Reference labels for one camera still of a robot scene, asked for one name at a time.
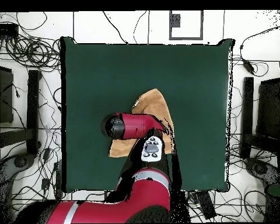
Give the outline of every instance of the white floor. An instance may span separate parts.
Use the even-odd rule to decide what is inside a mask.
[[[139,17],[145,13],[143,11],[136,12],[106,12],[107,16],[111,19],[115,27],[120,31],[121,36],[128,43],[136,42],[147,44],[148,42],[148,15],[149,15],[149,43],[155,44],[192,44],[192,43],[203,43],[203,44],[217,44],[222,39],[232,38],[236,40],[235,47],[233,49],[234,58],[239,56],[239,47],[243,40],[247,37],[259,33],[263,30],[269,29],[270,27],[280,25],[280,16],[275,12],[266,12],[264,10],[206,10],[204,11],[204,39],[203,41],[169,41],[169,11],[146,11],[143,17],[140,19],[138,26],[135,31],[135,40],[133,32],[135,25]],[[2,22],[16,22],[14,19],[16,13],[1,13]],[[56,40],[61,36],[73,37],[77,43],[122,43],[116,29],[107,21],[103,12],[46,12],[47,21],[38,29],[27,32],[32,36],[53,39]],[[19,23],[26,29],[34,29],[41,25],[46,19],[43,12],[29,12],[29,13],[18,13]],[[4,54],[6,51],[2,47],[0,51],[0,65],[3,67],[11,68],[14,75],[14,84],[18,89],[20,97],[16,97],[14,91],[13,107],[18,111],[24,124],[26,124],[26,109],[27,109],[27,69],[18,64],[15,61],[8,61],[11,57]],[[254,99],[258,99],[258,86],[261,81],[280,77],[279,63],[280,61],[280,29],[273,30],[269,33],[265,33],[259,36],[248,39],[242,50],[242,56],[248,60],[259,60],[269,61],[269,70],[265,76],[256,77],[254,76]],[[232,93],[232,107],[241,105],[241,91],[243,78],[250,75],[239,62],[233,68],[233,93]],[[266,66],[258,64],[258,75],[262,75],[266,71]],[[54,157],[45,165],[45,172],[41,174],[39,172],[38,160],[35,164],[23,173],[18,174],[17,180],[13,186],[13,193],[15,198],[13,199],[14,208],[22,209],[24,204],[30,203],[33,200],[40,200],[41,197],[36,192],[43,195],[41,191],[41,179],[48,176],[53,169],[53,164],[61,158],[61,150],[58,148],[61,144],[61,113],[57,109],[57,104],[54,102],[52,93],[62,87],[60,74],[57,70],[52,72],[43,72],[44,79],[40,83],[40,122],[39,122],[39,139],[44,145],[51,142],[54,138],[54,142],[51,142],[50,148],[55,149],[56,153]],[[60,91],[56,94],[56,99],[60,101]],[[257,108],[257,101],[254,102],[254,109]],[[238,107],[232,111],[233,114],[239,115],[236,119],[232,119],[232,133],[240,133],[240,111],[241,107]],[[254,116],[254,131],[256,127],[257,116]],[[16,112],[14,112],[14,122],[9,124],[1,124],[0,132],[10,131],[23,128],[20,119]],[[232,145],[236,144],[235,139],[232,140]],[[12,148],[12,146],[5,147],[0,150],[0,158],[4,157]],[[17,154],[21,151],[25,151],[26,145],[20,145],[10,152],[10,155]],[[253,150],[251,155],[255,155],[258,151]],[[234,158],[231,162],[236,162],[239,158]],[[276,166],[276,159],[270,161]],[[210,195],[216,207],[216,212],[226,217],[217,216],[215,222],[228,222],[228,221],[251,221],[244,210],[244,202],[240,197],[244,197],[244,194],[251,190],[264,191],[262,184],[259,180],[250,176],[241,167],[244,166],[242,162],[237,162],[230,166],[229,169],[229,181],[232,186],[226,193],[219,193],[211,191]],[[33,187],[36,191],[34,192],[30,188],[24,188],[25,186]],[[45,197],[54,198],[53,190],[50,188]],[[65,199],[70,200],[103,200],[104,191],[77,191],[69,194]],[[254,210],[248,207],[250,217],[256,221],[261,222],[263,216],[257,212],[257,208],[262,208],[264,211],[265,198],[259,193],[251,193],[247,196],[246,201],[254,206]],[[201,215],[201,212],[194,204],[190,204],[192,209],[190,215],[193,216],[193,222],[209,222],[205,220]]]

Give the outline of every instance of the towel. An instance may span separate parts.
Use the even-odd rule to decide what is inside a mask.
[[[168,126],[169,123],[173,133],[163,133],[163,140],[165,143],[165,154],[172,153],[173,144],[171,142],[171,135],[174,136],[174,128],[169,109],[163,95],[157,89],[152,89],[142,94],[133,105],[132,113],[154,115],[166,128],[168,128],[168,130],[170,130]],[[136,139],[112,140],[109,157],[119,158],[128,156],[135,142]]]

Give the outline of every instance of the dark green mat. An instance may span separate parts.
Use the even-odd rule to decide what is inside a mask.
[[[136,99],[154,88],[163,94],[174,123],[182,189],[225,190],[228,58],[233,42],[111,45],[62,39],[66,190],[115,189],[125,158],[108,157],[111,142],[101,133],[101,120],[113,112],[130,113]]]

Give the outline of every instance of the black cable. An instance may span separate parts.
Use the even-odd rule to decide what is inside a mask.
[[[53,96],[52,91],[51,91],[51,89],[50,89],[50,87],[49,87],[49,84],[48,84],[48,82],[47,82],[47,80],[45,79],[44,76],[43,76],[43,79],[44,79],[44,81],[45,81],[45,84],[47,84],[48,90],[49,90],[49,92],[50,92],[52,98],[54,99],[54,96]]]
[[[243,170],[243,167],[242,167],[238,172],[229,174],[229,176],[238,174],[238,173],[240,173],[242,170]]]
[[[49,104],[48,104],[48,100],[46,99],[46,103],[44,103],[44,104],[42,104],[39,108],[38,108],[38,113],[39,113],[39,115],[40,115],[40,109],[42,108],[42,107],[44,107],[44,106],[48,106],[49,108],[51,108],[51,109],[53,109],[53,113],[51,114],[51,119],[53,120],[53,122],[54,122],[54,125],[52,126],[52,128],[50,128],[50,129],[54,129],[54,127],[57,125],[57,123],[56,123],[56,121],[54,120],[54,118],[53,118],[53,115],[54,115],[54,113],[55,113],[55,108],[53,108],[53,107],[51,107]],[[42,120],[40,119],[40,121],[41,121],[41,124],[42,124],[42,126],[43,126],[43,128],[45,129],[45,130],[47,130],[48,128],[46,128],[45,126],[44,126],[44,124],[43,124],[43,122],[42,122]]]
[[[58,101],[56,100],[55,94],[56,94],[56,92],[57,92],[58,90],[60,90],[60,89],[61,89],[61,87],[59,87],[58,89],[56,89],[56,90],[54,91],[54,93],[53,93],[53,100],[54,100],[56,103],[58,103],[58,104],[61,104],[61,102],[58,102]]]
[[[4,88],[4,90],[2,90],[1,92],[0,92],[0,94],[2,94],[3,92],[5,92],[6,90],[8,90],[10,87],[14,87],[15,88],[15,90],[16,90],[16,97],[17,98],[19,98],[20,97],[20,94],[19,94],[19,92],[17,91],[17,88],[18,87],[16,87],[13,83],[11,83],[11,84],[9,84],[8,86],[6,86],[5,88]]]
[[[49,143],[49,147],[50,147],[51,143],[53,142],[53,143],[55,143],[55,144],[60,148],[60,145],[56,143],[56,141],[57,141],[57,136],[56,136],[56,134],[59,134],[59,135],[61,135],[61,134],[60,134],[60,133],[57,133],[56,131],[57,131],[57,129],[55,129],[55,130],[53,131],[53,133],[52,133],[52,138],[51,138],[51,141],[50,141],[50,143]]]
[[[41,24],[41,25],[39,25],[38,27],[35,27],[35,28],[33,28],[33,29],[27,29],[27,28],[25,28],[25,27],[23,27],[23,26],[21,26],[21,28],[22,29],[25,29],[25,30],[27,30],[27,31],[32,31],[32,30],[36,30],[36,29],[38,29],[38,28],[40,28],[43,24],[45,24],[46,23],[46,21],[48,20],[48,16],[46,15],[46,13],[45,12],[43,12],[44,13],[44,15],[45,15],[45,20],[44,20],[44,22]],[[17,20],[17,22],[19,23],[19,19],[18,19],[18,12],[16,12],[16,20]]]
[[[221,215],[221,214],[217,214],[218,216],[221,216],[221,222],[223,222],[223,218],[227,218],[227,219],[229,219],[229,220],[231,220],[232,222],[234,222],[234,221],[236,221],[236,222],[238,222],[238,220],[236,220],[236,219],[233,219],[233,218],[230,218],[230,217],[228,217],[228,216],[225,216],[225,215]]]
[[[269,29],[267,29],[267,30],[261,31],[260,33],[257,33],[257,34],[254,34],[254,35],[251,35],[251,36],[245,38],[244,41],[242,42],[241,46],[240,46],[240,57],[241,57],[241,59],[245,60],[245,59],[243,58],[243,56],[242,56],[242,52],[241,52],[241,51],[242,51],[242,49],[243,49],[243,47],[244,47],[244,42],[245,42],[246,40],[248,40],[248,39],[250,39],[250,38],[252,38],[252,37],[255,37],[255,36],[259,35],[259,34],[268,33],[269,31],[272,31],[272,30],[278,29],[278,28],[280,28],[280,26],[269,28]]]
[[[50,93],[51,93],[51,89],[50,89],[50,87],[49,87],[49,85],[48,85],[48,83],[47,83],[47,81],[46,81],[45,78],[44,78],[44,80],[45,80],[45,82],[46,82],[46,84],[47,84],[47,86],[48,86],[48,89],[49,89]],[[48,107],[50,107],[50,108],[53,109],[53,113],[52,113],[52,115],[51,115],[51,118],[52,118],[52,120],[55,122],[55,120],[53,119],[53,115],[54,115],[54,113],[55,113],[55,109],[54,109],[53,107],[51,107],[50,105],[48,105],[47,102],[44,103],[42,106],[47,105]],[[42,121],[42,119],[41,119],[41,116],[40,116],[40,121],[41,121],[42,126],[45,128],[45,126],[44,126],[44,124],[43,124],[43,121]],[[44,168],[44,165],[45,165],[46,163],[48,163],[49,161],[51,161],[51,160],[53,159],[54,154],[55,154],[56,157],[57,157],[57,162],[60,162],[60,161],[58,160],[58,154],[57,154],[56,150],[50,148],[50,145],[51,145],[51,143],[52,143],[52,141],[53,141],[53,142],[58,146],[58,148],[60,149],[59,144],[57,144],[57,143],[54,141],[54,136],[55,136],[55,132],[56,132],[56,131],[57,131],[57,130],[55,130],[55,131],[52,133],[51,141],[50,141],[50,143],[48,144],[48,147],[47,147],[48,132],[47,132],[47,130],[46,130],[47,139],[46,139],[46,143],[45,143],[45,145],[44,145],[43,152],[44,152],[45,150],[50,150],[51,153],[50,153],[50,155],[49,155],[49,157],[48,157],[48,160],[47,160],[45,163],[43,163],[43,161],[40,159],[40,163],[41,163],[41,167],[42,167],[42,168]],[[49,168],[48,168],[48,170],[49,170],[50,173],[51,173],[50,184],[52,185],[53,192],[54,192],[54,195],[55,195],[55,185],[53,184],[53,178],[52,178],[52,177],[53,177],[53,174],[54,174],[54,172],[55,172],[55,170],[53,169],[53,170],[51,171]],[[45,169],[44,169],[44,172],[45,172],[45,176],[47,177],[47,179],[49,179],[49,178],[48,178],[48,175],[47,175],[47,173],[46,173],[46,171],[45,171]]]
[[[240,202],[241,202],[241,201],[242,201],[242,198],[243,198],[241,192],[240,192],[239,189],[237,189],[231,182],[229,182],[229,183],[230,183],[230,184],[237,190],[237,192],[240,194]],[[244,218],[244,220],[245,220],[246,222],[248,222],[247,219],[246,219],[245,217],[242,216],[242,212],[243,212],[242,206],[240,207],[240,212],[238,212],[237,209],[236,209],[233,205],[231,205],[231,207],[234,208],[234,209],[236,210],[236,212],[239,213],[239,214],[238,214],[238,215],[225,215],[225,216],[232,216],[232,217],[240,217],[240,216],[241,216],[242,218]]]
[[[224,31],[225,31],[225,10],[223,13],[223,34],[222,34],[222,40],[224,39]]]
[[[234,109],[237,109],[238,107],[241,107],[243,104],[241,104],[241,105],[238,105],[237,107],[234,107],[234,108],[232,108],[231,110],[234,110]]]
[[[42,166],[41,167],[41,169],[40,169],[40,167],[39,167],[39,163],[41,162],[41,155],[38,157],[38,169],[37,169],[37,171],[40,171],[40,174],[38,175],[38,178],[36,179],[36,181],[35,181],[35,183],[33,184],[33,186],[31,186],[31,187],[28,187],[29,188],[29,190],[27,190],[26,192],[24,192],[24,193],[20,193],[22,190],[23,190],[23,188],[17,193],[17,194],[12,194],[12,195],[23,195],[23,194],[26,194],[26,193],[28,193],[30,190],[33,190],[33,187],[36,185],[36,183],[38,182],[38,180],[40,179],[40,176],[42,175],[41,174],[41,172],[42,172],[42,170],[44,169],[44,166]]]
[[[41,195],[39,192],[37,192],[35,189],[33,189],[33,187],[30,187],[28,185],[24,186],[17,194],[13,194],[15,195],[14,197],[12,197],[12,200],[14,200],[18,195],[22,195],[21,192],[25,189],[25,188],[29,188],[30,190],[34,191],[35,193],[38,193],[39,196],[41,196],[44,200],[46,200],[46,198]]]
[[[149,17],[151,15],[151,11],[148,11],[148,33],[147,33],[147,44],[149,44]]]
[[[4,101],[4,100],[1,100],[1,99],[0,99],[0,101],[3,102],[3,103],[5,103],[6,105],[8,105],[10,108],[12,108],[12,109],[17,113],[17,115],[18,115],[19,118],[20,118],[20,122],[21,122],[21,124],[23,125],[23,129],[25,130],[25,132],[27,132],[26,127],[25,127],[25,125],[24,125],[24,123],[23,123],[23,120],[22,120],[20,114],[18,113],[17,109],[15,109],[14,107],[12,107],[10,104],[8,104],[8,103],[7,103],[6,101]]]
[[[133,37],[134,37],[134,40],[135,40],[136,44],[137,44],[137,41],[136,41],[136,39],[135,39],[135,31],[136,31],[138,22],[140,21],[141,17],[143,17],[143,15],[145,15],[146,13],[147,13],[147,10],[139,17],[139,19],[138,19],[138,21],[137,21],[137,24],[136,24],[136,26],[135,26],[134,32],[133,32]]]
[[[41,67],[45,67],[45,68],[52,69],[50,71],[57,69],[60,72],[59,70],[60,40],[59,39],[53,40],[50,38],[41,38],[41,37],[32,36],[25,31],[25,28],[20,25],[17,19],[15,19],[11,15],[8,16],[12,17],[17,22],[19,27],[23,30],[24,34],[28,36],[25,37],[19,34],[19,36],[16,38],[5,39],[6,52],[12,58],[10,60],[15,60],[19,64],[26,67],[37,67],[39,69]],[[50,45],[44,40],[52,40],[53,44]]]
[[[86,197],[86,199],[85,199],[85,201],[87,201],[87,199],[88,199],[88,197],[89,196],[102,196],[102,195],[104,195],[105,193],[101,193],[101,194],[96,194],[96,193],[90,193],[87,197]]]
[[[245,38],[244,41],[242,42],[241,46],[240,46],[240,58],[241,58],[241,60],[242,60],[243,62],[250,63],[248,60],[246,60],[246,59],[243,58],[242,52],[241,52],[242,49],[243,49],[243,47],[244,47],[244,42],[245,42],[246,40],[248,40],[248,39],[250,39],[250,38],[252,38],[252,37],[255,37],[255,36],[259,35],[259,34],[268,33],[268,32],[270,32],[270,31],[272,31],[272,30],[274,30],[274,29],[278,29],[278,28],[280,28],[280,26],[269,28],[269,29],[264,30],[264,31],[262,31],[262,32],[260,32],[260,33],[257,33],[257,34],[254,34],[254,35],[251,35],[251,36]],[[269,66],[268,66],[268,64],[267,64],[266,62],[254,62],[254,63],[250,63],[250,64],[251,64],[251,65],[253,65],[253,64],[256,65],[257,70],[258,70],[257,64],[265,64],[265,65],[267,66],[267,71],[266,71],[263,75],[256,75],[256,74],[255,74],[256,72],[253,72],[253,71],[250,72],[252,75],[257,76],[257,77],[262,77],[262,76],[264,76],[264,75],[266,75],[266,74],[268,73]]]
[[[125,44],[128,44],[122,37],[121,37],[121,34],[120,32],[118,31],[118,29],[115,27],[115,25],[113,25],[113,23],[110,21],[110,18],[108,18],[108,16],[106,15],[105,11],[103,11],[104,13],[104,16],[106,17],[106,19],[108,20],[108,22],[116,29],[117,33],[119,34],[121,40],[125,43]]]
[[[14,207],[13,207],[13,209],[14,210],[16,210],[16,211],[20,211],[20,209],[22,209],[25,205],[27,205],[28,204],[28,202],[30,202],[36,195],[39,195],[41,190],[39,190],[37,193],[35,193],[35,195],[31,198],[31,199],[29,199],[25,204],[21,204],[22,206],[20,207],[20,208],[18,208],[18,209],[15,209]]]
[[[7,155],[4,156],[4,157],[0,160],[0,163],[3,162],[3,161],[9,156],[9,154],[11,153],[11,151],[12,151],[14,148],[16,148],[16,147],[18,147],[18,146],[24,144],[25,142],[26,142],[26,141],[21,142],[21,143],[17,144],[16,146],[12,147],[12,148],[9,150],[9,152],[7,153]]]
[[[199,220],[203,223],[202,219],[200,218],[199,214],[188,204],[189,208],[196,214],[196,216],[199,218]]]
[[[42,154],[43,154],[44,151],[45,151],[45,149],[43,149],[43,150],[40,152],[40,155],[39,155],[39,157],[38,157],[38,163],[40,163],[40,159],[41,159],[41,156],[42,156]],[[22,177],[22,178],[15,179],[15,180],[23,180],[24,178],[28,178],[28,177],[30,177],[30,176],[35,175],[38,171],[40,171],[39,166],[38,166],[37,170],[36,170],[33,174],[28,175],[28,176],[24,176],[24,177]]]
[[[252,222],[255,222],[255,221],[252,219],[252,217],[251,217],[251,216],[249,215],[249,213],[248,213],[246,197],[247,197],[250,193],[254,193],[254,192],[255,192],[255,193],[260,193],[262,196],[265,197],[266,200],[269,199],[264,193],[262,193],[261,191],[257,191],[257,190],[249,191],[249,192],[247,192],[247,193],[244,195],[244,208],[245,208],[246,214],[248,215],[248,217],[250,218],[250,220],[251,220]]]
[[[255,155],[254,158],[260,157],[261,155],[263,155],[264,152],[265,152],[264,150],[259,150],[258,153]]]
[[[234,87],[235,89],[237,89],[238,91],[239,91],[239,93],[240,93],[240,96],[241,96],[241,98],[242,98],[242,94],[241,94],[241,92],[240,92],[240,90],[238,89],[238,88],[236,88],[236,87]],[[240,106],[242,106],[242,104],[241,105],[239,105],[239,106],[237,106],[237,107],[234,107],[234,108],[232,108],[232,110],[234,110],[234,109],[237,109],[238,107],[240,107]],[[240,115],[240,113],[238,114],[238,115],[235,115],[234,113],[231,113],[232,115],[234,115],[234,117],[231,117],[231,118],[234,118],[234,121],[235,121],[235,126],[236,126],[236,130],[235,130],[235,132],[231,135],[231,138],[234,138],[236,141],[237,141],[237,143],[235,143],[234,145],[232,145],[232,148],[230,149],[230,156],[232,156],[232,155],[234,155],[234,157],[237,157],[237,155],[238,155],[238,157],[239,157],[239,153],[237,152],[237,150],[239,150],[239,148],[234,148],[236,145],[240,145],[240,140],[238,140],[238,138],[237,138],[237,136],[236,136],[236,131],[237,131],[237,117]],[[258,149],[259,150],[259,152],[256,154],[256,157],[258,158],[260,155],[262,155],[264,152],[263,152],[263,150],[262,149]],[[244,166],[244,164],[242,163],[242,167],[240,167],[240,166],[238,166],[236,163],[237,162],[243,162],[244,161],[244,159],[240,159],[240,160],[237,160],[237,161],[235,161],[235,162],[232,162],[232,163],[230,163],[229,165],[235,165],[235,166],[237,166],[237,167],[239,167],[239,168],[241,168],[240,169],[240,171],[238,171],[237,173],[239,173],[239,172],[241,172],[243,169],[245,169],[243,166]],[[246,202],[246,195],[245,195],[245,197],[244,197],[244,199],[243,199],[243,197],[242,197],[242,194],[240,193],[240,191],[232,184],[232,183],[230,183],[237,191],[238,191],[238,193],[240,194],[240,198],[238,198],[239,200],[240,200],[240,205],[242,205],[242,201],[244,201],[244,207],[245,207],[245,211],[246,211],[246,213],[247,213],[247,215],[249,216],[249,218],[250,218],[250,215],[248,214],[248,212],[247,212],[247,202]],[[238,212],[239,213],[239,215],[234,215],[234,216],[231,216],[231,215],[220,215],[220,214],[218,214],[218,215],[220,215],[221,216],[221,221],[222,221],[222,219],[223,218],[227,218],[227,219],[229,219],[230,221],[237,221],[237,220],[235,220],[235,219],[233,219],[233,218],[230,218],[230,217],[228,217],[228,216],[231,216],[231,217],[239,217],[239,216],[242,216],[242,206],[241,206],[241,209],[240,209],[240,212]]]

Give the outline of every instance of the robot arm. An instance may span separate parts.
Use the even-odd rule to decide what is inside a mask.
[[[102,203],[36,202],[20,212],[15,223],[170,222],[170,179],[163,124],[152,115],[118,113],[107,116],[101,126],[103,133],[113,139],[137,138],[115,191]]]

